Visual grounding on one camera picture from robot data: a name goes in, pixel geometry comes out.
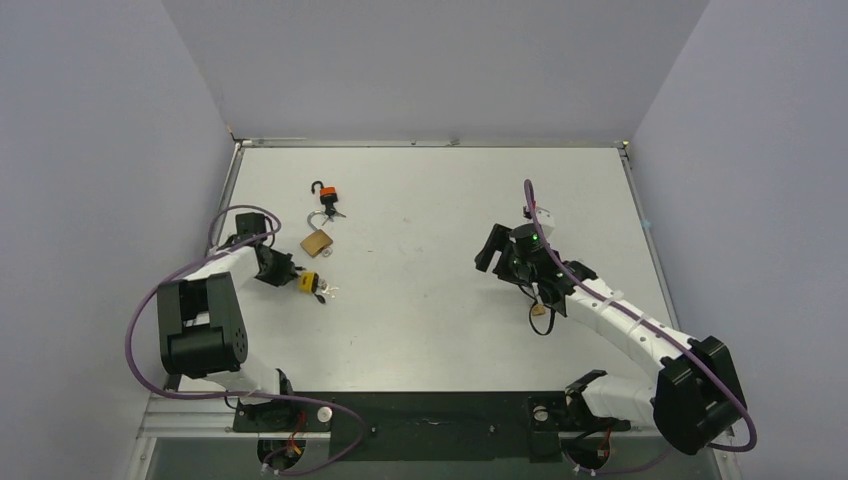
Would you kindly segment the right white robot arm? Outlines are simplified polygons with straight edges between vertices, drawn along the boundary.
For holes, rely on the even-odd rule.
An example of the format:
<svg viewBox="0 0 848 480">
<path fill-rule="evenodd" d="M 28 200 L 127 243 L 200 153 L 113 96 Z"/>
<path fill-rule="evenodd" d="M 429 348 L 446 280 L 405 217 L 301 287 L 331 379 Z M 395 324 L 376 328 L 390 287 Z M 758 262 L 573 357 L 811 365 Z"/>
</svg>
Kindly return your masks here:
<svg viewBox="0 0 848 480">
<path fill-rule="evenodd" d="M 477 270 L 519 287 L 553 315 L 573 314 L 641 368 L 649 381 L 593 370 L 565 390 L 564 413 L 578 427 L 605 420 L 655 428 L 677 451 L 694 455 L 742 421 L 756 443 L 732 356 L 710 336 L 698 340 L 625 301 L 588 266 L 562 260 L 532 224 L 493 226 L 474 258 Z"/>
</svg>

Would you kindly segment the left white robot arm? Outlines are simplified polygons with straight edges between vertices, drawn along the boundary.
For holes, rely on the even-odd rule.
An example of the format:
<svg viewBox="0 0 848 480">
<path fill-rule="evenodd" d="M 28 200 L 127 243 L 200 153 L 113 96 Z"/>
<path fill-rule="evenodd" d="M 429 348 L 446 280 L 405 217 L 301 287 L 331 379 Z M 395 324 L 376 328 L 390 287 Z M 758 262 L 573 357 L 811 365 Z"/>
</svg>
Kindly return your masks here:
<svg viewBox="0 0 848 480">
<path fill-rule="evenodd" d="M 213 382 L 235 392 L 272 429 L 291 427 L 298 402 L 278 368 L 249 354 L 248 332 L 238 292 L 247 284 L 281 287 L 300 268 L 290 253 L 264 243 L 280 230 L 267 211 L 236 216 L 236 232 L 198 267 L 156 289 L 160 358 L 165 371 Z"/>
</svg>

